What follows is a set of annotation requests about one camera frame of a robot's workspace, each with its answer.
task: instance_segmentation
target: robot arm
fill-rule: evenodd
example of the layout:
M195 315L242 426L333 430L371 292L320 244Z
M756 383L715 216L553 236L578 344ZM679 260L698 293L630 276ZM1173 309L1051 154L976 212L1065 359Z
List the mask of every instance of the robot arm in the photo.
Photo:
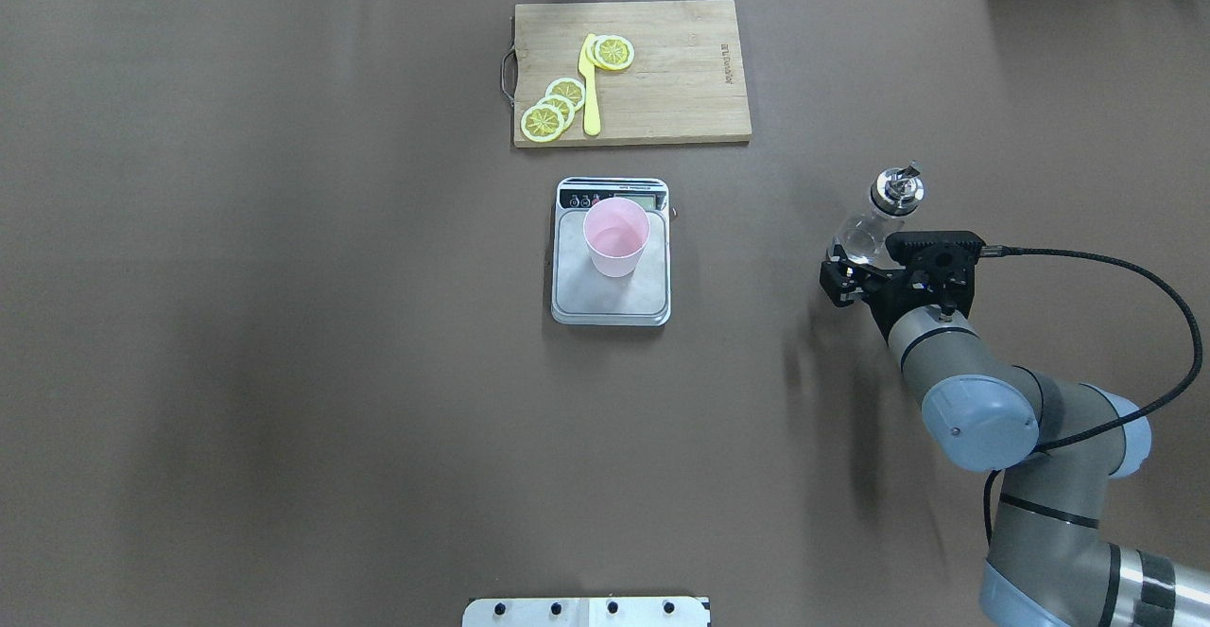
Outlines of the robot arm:
M1033 451L1137 407L991 356L964 317L983 247L968 231L903 231L887 248L904 270L853 264L834 247L820 283L836 305L869 304L946 456L1004 470L984 612L1001 627L1210 627L1210 575L1097 534L1107 481L1135 472L1151 450L1146 419Z

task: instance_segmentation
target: lemon slice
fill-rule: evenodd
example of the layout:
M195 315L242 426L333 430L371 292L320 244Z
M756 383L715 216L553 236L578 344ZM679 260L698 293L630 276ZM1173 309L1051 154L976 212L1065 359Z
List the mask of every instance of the lemon slice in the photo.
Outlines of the lemon slice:
M522 115L522 136L529 137L535 143L549 143L563 136L567 120L563 119L559 107L546 105L541 102L530 107Z
M571 100L572 109L580 110L584 105L584 85L578 79L563 76L555 79L546 87L547 96L563 96Z
M634 46L622 36L597 36L593 62L610 71L622 71L634 62Z
M576 119L576 104L563 96L547 96L537 102L540 105L551 105L563 115L563 130L571 126L571 119Z

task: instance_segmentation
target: brown tabletop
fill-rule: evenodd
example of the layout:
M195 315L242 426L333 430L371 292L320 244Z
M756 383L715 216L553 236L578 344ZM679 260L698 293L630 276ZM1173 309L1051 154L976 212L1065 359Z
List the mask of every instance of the brown tabletop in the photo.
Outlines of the brown tabletop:
M1210 0L736 0L750 144L518 151L512 6L574 1L0 0L0 622L986 623L984 476L817 260L916 157L912 228L1113 253L1210 317ZM583 174L669 183L663 329L552 321ZM1006 361L1140 403L1188 366L1123 270L979 277ZM1206 389L1106 539L1210 566Z

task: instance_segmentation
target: knife handle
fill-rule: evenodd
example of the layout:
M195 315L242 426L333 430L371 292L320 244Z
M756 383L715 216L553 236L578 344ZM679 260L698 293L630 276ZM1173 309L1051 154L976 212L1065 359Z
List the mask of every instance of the knife handle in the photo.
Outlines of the knife handle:
M597 107L597 68L584 76L584 136L600 136L601 113Z

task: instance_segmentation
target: cutting board handle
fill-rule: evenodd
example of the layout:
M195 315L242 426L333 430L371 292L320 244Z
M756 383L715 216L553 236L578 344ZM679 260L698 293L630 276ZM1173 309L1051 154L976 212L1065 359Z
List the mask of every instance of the cutting board handle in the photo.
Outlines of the cutting board handle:
M513 36L511 45L508 46L508 51L505 53L505 57L500 58L500 92L505 93L505 98L508 100L509 110L517 109L517 97L514 97L514 93L517 93L517 80L520 76L519 67L517 65L517 18L513 18L512 23ZM508 87L508 58L513 58L513 87L511 88Z

